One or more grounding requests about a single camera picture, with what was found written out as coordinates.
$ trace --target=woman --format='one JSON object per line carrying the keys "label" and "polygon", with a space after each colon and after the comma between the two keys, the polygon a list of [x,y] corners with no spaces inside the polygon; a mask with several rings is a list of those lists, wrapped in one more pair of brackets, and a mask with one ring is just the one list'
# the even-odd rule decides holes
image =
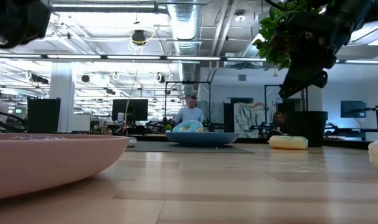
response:
{"label": "woman", "polygon": [[272,130],[279,130],[286,133],[286,128],[284,126],[283,114],[281,112],[276,112],[273,115],[273,122],[270,124]]}

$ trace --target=white column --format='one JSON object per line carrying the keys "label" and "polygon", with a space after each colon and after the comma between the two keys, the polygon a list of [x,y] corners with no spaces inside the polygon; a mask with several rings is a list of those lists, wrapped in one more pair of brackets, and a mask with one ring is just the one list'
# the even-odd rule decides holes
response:
{"label": "white column", "polygon": [[311,85],[308,87],[309,111],[323,111],[323,89]]}
{"label": "white column", "polygon": [[50,99],[61,99],[59,127],[60,133],[72,131],[72,115],[74,112],[75,75],[72,63],[53,63],[50,79]]}

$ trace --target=black plant pot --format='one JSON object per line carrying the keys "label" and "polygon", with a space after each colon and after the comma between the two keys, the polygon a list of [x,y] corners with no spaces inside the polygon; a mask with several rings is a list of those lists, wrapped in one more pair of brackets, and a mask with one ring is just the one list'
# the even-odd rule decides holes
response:
{"label": "black plant pot", "polygon": [[328,113],[324,111],[296,111],[284,113],[284,124],[289,136],[303,136],[309,147],[323,145]]}

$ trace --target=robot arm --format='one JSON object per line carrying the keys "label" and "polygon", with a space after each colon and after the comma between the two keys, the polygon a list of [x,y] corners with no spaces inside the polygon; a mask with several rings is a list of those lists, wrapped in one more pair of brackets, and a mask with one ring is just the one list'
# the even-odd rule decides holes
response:
{"label": "robot arm", "polygon": [[[327,4],[322,14],[312,7]],[[287,50],[291,64],[279,95],[285,99],[304,88],[327,84],[338,50],[364,21],[378,17],[378,0],[308,0],[308,10],[292,14],[275,28],[275,47]]]}

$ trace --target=computer monitor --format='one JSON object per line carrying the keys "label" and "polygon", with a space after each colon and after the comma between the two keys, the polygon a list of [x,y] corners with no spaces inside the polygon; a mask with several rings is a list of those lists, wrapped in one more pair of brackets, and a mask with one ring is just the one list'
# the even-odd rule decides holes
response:
{"label": "computer monitor", "polygon": [[366,111],[358,111],[367,108],[365,101],[341,101],[342,118],[366,118]]}
{"label": "computer monitor", "polygon": [[[113,121],[118,120],[118,113],[124,113],[128,100],[113,100]],[[147,121],[148,100],[129,100],[127,120]]]}

